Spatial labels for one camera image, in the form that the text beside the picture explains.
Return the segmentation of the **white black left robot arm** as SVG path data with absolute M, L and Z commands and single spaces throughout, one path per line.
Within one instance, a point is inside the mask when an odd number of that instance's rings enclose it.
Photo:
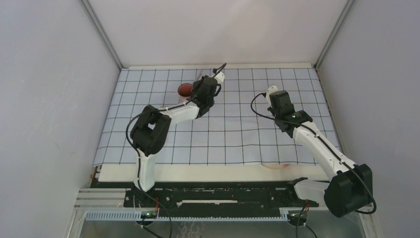
M 155 200 L 155 194 L 150 190 L 155 185 L 155 155 L 164 147 L 170 127 L 208 113 L 224 79 L 222 72 L 205 75 L 193 83 L 192 96 L 185 102 L 162 109 L 147 105 L 129 121 L 126 140 L 137 153 L 137 173 L 133 183 L 139 190 L 135 199 L 142 206 L 148 207 Z

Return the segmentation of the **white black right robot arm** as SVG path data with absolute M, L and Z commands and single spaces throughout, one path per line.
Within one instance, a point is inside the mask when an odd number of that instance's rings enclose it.
M 328 178 L 327 182 L 305 177 L 292 181 L 292 189 L 286 192 L 287 202 L 292 206 L 300 206 L 305 200 L 323 204 L 338 218 L 351 212 L 362 214 L 362 208 L 370 204 L 374 213 L 377 205 L 370 167 L 357 165 L 333 146 L 305 111 L 295 110 L 288 92 L 271 86 L 265 98 L 275 124 L 309 150 Z

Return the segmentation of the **pink patterned mug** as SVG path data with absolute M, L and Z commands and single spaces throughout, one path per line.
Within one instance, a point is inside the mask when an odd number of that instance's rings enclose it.
M 179 102 L 183 103 L 183 102 L 186 102 L 188 99 L 190 99 L 193 95 L 192 89 L 193 89 L 193 84 L 191 83 L 181 84 L 177 89 Z

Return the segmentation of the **white checked tablecloth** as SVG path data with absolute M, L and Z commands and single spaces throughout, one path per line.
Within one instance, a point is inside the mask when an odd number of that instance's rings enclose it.
M 93 164 L 133 164 L 136 152 L 125 138 L 132 117 L 145 106 L 172 107 L 177 88 L 209 69 L 124 69 L 106 116 Z M 261 93 L 275 85 L 286 90 L 295 110 L 307 112 L 326 138 L 339 148 L 327 102 L 312 68 L 226 69 L 222 90 L 203 117 L 170 127 L 158 164 L 316 165 L 309 151 L 270 120 Z

